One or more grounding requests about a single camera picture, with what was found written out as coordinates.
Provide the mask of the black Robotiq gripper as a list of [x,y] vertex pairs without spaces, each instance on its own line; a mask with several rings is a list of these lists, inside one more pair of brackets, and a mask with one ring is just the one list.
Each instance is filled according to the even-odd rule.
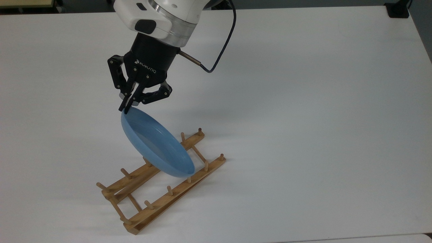
[[[124,96],[119,111],[127,114],[134,103],[136,106],[139,103],[146,105],[168,98],[172,87],[165,81],[168,69],[178,52],[178,47],[167,45],[145,34],[137,34],[130,51],[124,56],[110,57],[108,66],[114,87]],[[145,88],[158,84],[161,85],[157,91],[143,92]]]

